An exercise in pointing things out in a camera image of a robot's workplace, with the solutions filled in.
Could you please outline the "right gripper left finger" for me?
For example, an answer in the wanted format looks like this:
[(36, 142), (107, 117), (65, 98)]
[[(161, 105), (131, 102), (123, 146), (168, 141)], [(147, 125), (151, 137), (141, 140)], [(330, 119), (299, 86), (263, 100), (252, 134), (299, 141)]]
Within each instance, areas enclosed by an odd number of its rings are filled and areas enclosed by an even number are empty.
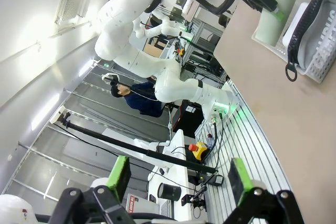
[(131, 223), (130, 214), (121, 204), (130, 177), (129, 158), (118, 157), (105, 184), (87, 191), (65, 189), (48, 222)]

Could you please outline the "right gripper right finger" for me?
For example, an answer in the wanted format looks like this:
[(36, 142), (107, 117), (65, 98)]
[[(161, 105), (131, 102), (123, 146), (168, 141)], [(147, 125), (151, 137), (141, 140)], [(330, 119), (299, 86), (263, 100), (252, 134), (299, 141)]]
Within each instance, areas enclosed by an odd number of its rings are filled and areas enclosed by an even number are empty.
[(236, 208), (226, 223), (252, 223), (255, 219), (266, 223), (304, 223), (296, 198), (290, 190), (270, 193), (250, 179), (241, 158), (232, 158), (228, 172)]

